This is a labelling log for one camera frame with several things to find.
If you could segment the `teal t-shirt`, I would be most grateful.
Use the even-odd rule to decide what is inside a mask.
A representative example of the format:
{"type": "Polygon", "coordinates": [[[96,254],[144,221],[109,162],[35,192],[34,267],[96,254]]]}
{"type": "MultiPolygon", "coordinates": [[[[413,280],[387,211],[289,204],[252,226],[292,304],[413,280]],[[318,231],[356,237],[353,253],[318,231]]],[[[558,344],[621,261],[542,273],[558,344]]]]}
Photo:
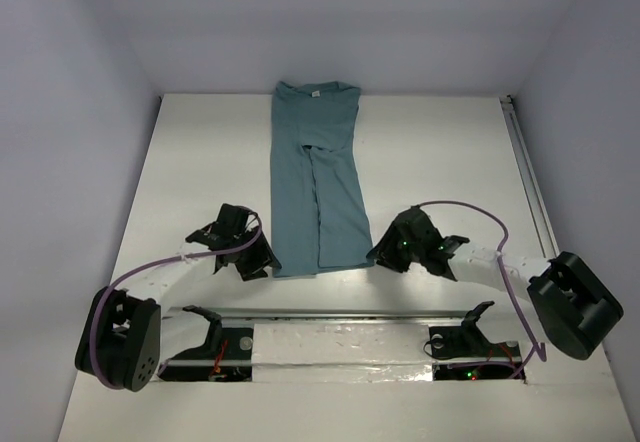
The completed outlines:
{"type": "Polygon", "coordinates": [[[279,82],[271,99],[271,239],[278,277],[370,266],[353,155],[360,88],[279,82]]]}

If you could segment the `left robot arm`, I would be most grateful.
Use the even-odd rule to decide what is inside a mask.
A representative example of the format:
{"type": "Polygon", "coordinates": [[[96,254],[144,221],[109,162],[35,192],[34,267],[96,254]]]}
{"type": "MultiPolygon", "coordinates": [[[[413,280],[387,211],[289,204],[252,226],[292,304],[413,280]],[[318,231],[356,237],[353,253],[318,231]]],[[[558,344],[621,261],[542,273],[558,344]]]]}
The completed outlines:
{"type": "Polygon", "coordinates": [[[265,278],[280,268],[254,210],[223,204],[217,218],[195,230],[186,242],[204,251],[171,256],[136,267],[99,290],[76,350],[75,368],[112,390],[138,392],[153,380],[183,380],[173,360],[208,360],[199,380],[232,381],[244,370],[221,363],[238,348],[243,334],[227,329],[218,312],[178,304],[199,280],[233,265],[244,281],[265,278]]]}

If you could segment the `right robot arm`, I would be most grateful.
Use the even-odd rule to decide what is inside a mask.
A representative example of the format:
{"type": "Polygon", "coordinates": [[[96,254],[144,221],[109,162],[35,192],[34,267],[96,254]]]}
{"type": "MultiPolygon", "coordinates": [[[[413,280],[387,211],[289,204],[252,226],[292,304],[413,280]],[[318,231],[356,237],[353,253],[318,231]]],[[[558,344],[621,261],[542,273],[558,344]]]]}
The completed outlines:
{"type": "Polygon", "coordinates": [[[467,202],[451,204],[495,222],[502,230],[497,247],[441,235],[423,211],[423,202],[399,213],[367,258],[397,273],[418,263],[433,276],[506,292],[532,348],[544,359],[545,350],[520,306],[528,301],[549,343],[573,359],[588,359],[620,322],[624,309],[583,259],[567,251],[550,259],[510,257],[504,252],[509,230],[501,219],[467,202]]]}

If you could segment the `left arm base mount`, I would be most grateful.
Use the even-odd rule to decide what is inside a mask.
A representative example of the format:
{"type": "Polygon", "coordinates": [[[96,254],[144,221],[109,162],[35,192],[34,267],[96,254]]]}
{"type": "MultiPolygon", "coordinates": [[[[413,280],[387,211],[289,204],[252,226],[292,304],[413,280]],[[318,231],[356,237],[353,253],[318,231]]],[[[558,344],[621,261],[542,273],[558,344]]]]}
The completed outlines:
{"type": "Polygon", "coordinates": [[[156,377],[165,382],[250,382],[254,327],[188,306],[162,322],[156,377]]]}

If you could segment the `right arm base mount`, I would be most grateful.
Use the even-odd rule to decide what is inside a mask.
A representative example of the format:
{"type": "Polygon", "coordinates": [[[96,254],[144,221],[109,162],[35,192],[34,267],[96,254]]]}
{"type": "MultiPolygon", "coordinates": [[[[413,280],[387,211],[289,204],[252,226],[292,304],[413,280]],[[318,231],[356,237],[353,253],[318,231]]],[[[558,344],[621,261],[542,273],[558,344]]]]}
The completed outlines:
{"type": "Polygon", "coordinates": [[[482,302],[465,314],[457,325],[434,326],[423,344],[433,361],[435,381],[478,382],[524,380],[524,358],[518,343],[491,343],[478,327],[480,317],[493,301],[482,302]]]}

